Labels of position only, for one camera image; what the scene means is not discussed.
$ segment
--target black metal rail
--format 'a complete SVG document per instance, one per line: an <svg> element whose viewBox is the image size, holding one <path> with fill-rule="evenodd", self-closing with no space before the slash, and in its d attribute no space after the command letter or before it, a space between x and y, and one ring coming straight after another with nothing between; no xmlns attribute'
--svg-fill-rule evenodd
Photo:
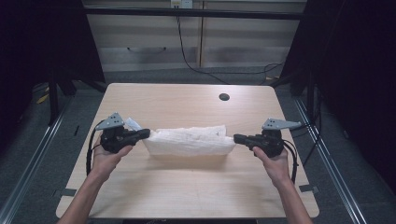
<svg viewBox="0 0 396 224"><path fill-rule="evenodd" d="M35 10L53 13L85 13L93 15L127 15L127 16L171 16L171 17L208 17L239 18L262 20L300 21L315 18L318 15L306 15L299 12L262 12L233 11L187 8L139 8L139 7L36 7Z"/></svg>

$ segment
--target tabletop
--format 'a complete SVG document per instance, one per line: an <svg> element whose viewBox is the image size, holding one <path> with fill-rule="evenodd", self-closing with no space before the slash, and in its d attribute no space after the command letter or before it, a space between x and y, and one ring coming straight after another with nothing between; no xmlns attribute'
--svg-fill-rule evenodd
<svg viewBox="0 0 396 224"><path fill-rule="evenodd" d="M220 99L226 93L229 100ZM268 118L285 119L273 88L263 86L131 84L107 88L91 126L119 112L151 130L225 125L227 135L261 133ZM83 183L88 134L67 189ZM291 142L289 130L283 139ZM290 171L292 159L289 159ZM311 217L318 215L312 191L299 166L296 188ZM60 217L73 197L63 196ZM106 218L260 218L284 217L276 188L247 147L223 156L150 156L142 141L119 163L102 186L90 217Z"/></svg>

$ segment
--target towel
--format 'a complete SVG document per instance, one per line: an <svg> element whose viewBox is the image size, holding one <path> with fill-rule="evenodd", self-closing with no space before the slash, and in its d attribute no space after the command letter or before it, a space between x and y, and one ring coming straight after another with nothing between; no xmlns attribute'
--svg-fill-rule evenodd
<svg viewBox="0 0 396 224"><path fill-rule="evenodd" d="M225 125L158 129L143 139L151 155L206 156L226 155L235 147L233 138L226 136Z"/></svg>

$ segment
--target human hand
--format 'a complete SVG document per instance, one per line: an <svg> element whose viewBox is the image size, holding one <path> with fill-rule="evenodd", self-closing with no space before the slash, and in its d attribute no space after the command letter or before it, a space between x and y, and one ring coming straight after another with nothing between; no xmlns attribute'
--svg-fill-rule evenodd
<svg viewBox="0 0 396 224"><path fill-rule="evenodd" d="M262 161L262 165L277 189L282 184L291 181L289 175L288 151L286 149L283 149L280 155L273 158L268 158L265 152L259 147L254 147L253 151Z"/></svg>
<svg viewBox="0 0 396 224"><path fill-rule="evenodd" d="M100 146L100 136L94 145L93 165L90 174L97 175L103 182L108 180L121 158L126 156L133 148L132 146L126 146L116 154L111 153Z"/></svg>

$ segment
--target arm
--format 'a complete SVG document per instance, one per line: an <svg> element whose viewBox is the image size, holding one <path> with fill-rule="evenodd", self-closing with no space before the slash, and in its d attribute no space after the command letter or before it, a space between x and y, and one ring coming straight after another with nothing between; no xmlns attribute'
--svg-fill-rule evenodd
<svg viewBox="0 0 396 224"><path fill-rule="evenodd" d="M116 168L121 158L132 150L131 146L124 147L119 153L105 151L101 146L96 147L93 153L93 166L90 174L79 188L73 201L70 203L58 224L86 223L99 189L108 180L111 172Z"/></svg>
<svg viewBox="0 0 396 224"><path fill-rule="evenodd" d="M313 223L290 179L288 152L283 149L279 156L270 159L260 148L254 147L253 150L262 160L265 170L279 192L288 222L290 224Z"/></svg>

